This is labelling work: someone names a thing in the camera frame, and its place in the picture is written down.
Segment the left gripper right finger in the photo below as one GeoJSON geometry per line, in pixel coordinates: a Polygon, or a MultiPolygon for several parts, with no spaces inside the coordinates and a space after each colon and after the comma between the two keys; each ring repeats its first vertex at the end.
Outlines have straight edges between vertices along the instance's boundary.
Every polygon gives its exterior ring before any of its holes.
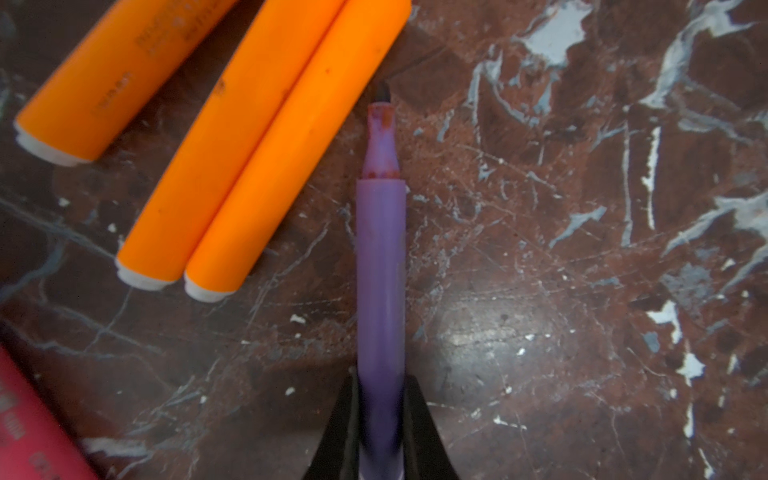
{"type": "Polygon", "coordinates": [[[459,480],[413,375],[405,377],[403,454],[405,480],[459,480]]]}

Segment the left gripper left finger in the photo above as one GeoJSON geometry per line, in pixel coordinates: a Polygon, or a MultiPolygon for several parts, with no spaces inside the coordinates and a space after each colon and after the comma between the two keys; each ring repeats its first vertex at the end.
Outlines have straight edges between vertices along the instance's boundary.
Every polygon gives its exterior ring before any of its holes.
{"type": "Polygon", "coordinates": [[[329,421],[303,480],[358,480],[360,393],[357,372],[343,381],[329,421]]]}

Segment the pink marker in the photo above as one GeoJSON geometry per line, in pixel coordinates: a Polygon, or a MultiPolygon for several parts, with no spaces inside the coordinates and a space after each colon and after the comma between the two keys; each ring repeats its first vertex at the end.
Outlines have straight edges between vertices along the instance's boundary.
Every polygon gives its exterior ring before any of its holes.
{"type": "Polygon", "coordinates": [[[97,478],[6,351],[1,352],[1,477],[97,478]]]}

